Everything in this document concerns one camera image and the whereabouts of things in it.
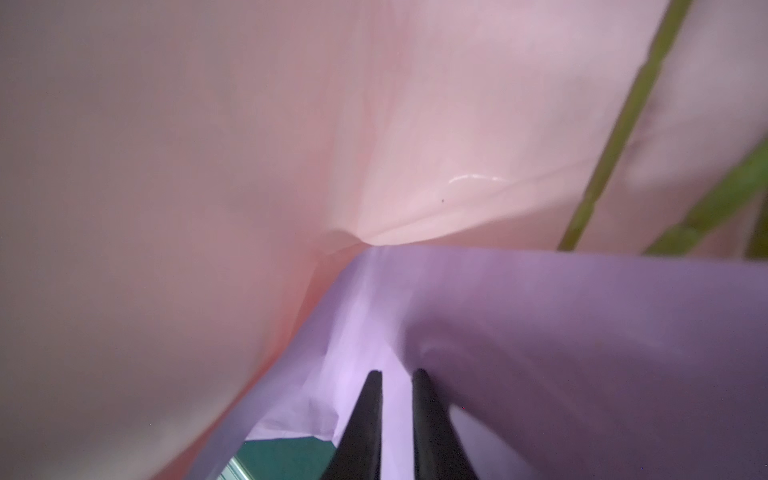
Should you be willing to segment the mint fake flower stem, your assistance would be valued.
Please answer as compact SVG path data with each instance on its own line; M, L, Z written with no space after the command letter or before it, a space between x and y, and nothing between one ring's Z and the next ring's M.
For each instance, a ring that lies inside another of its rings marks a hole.
M754 197L767 190L767 138L704 194L683 216L644 251L644 256L680 257L729 220Z

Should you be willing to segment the pink fake flower stem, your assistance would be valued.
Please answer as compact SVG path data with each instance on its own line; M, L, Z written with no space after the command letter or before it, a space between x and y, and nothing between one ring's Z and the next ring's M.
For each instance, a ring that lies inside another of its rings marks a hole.
M596 205L618 165L692 4L692 0L668 2L648 47L645 60L635 75L581 200L557 245L559 252L574 251L585 233Z

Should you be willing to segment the pink purple wrapping paper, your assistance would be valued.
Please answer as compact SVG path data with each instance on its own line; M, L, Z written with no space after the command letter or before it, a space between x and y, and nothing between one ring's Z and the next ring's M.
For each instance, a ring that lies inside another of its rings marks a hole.
M664 1L5 1L1 475L216 476L410 374L483 479L763 479L767 5L695 1L575 252Z

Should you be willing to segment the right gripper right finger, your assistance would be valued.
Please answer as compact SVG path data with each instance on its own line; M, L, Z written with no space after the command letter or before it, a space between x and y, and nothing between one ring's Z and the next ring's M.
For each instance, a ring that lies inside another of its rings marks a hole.
M412 376L412 414L414 478L478 480L436 388L424 369L416 370Z

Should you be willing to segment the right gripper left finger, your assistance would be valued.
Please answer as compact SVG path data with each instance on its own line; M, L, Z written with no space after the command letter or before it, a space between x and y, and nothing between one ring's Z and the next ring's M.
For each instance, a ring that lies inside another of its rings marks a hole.
M368 373L337 449L322 480L379 480L381 474L383 376Z

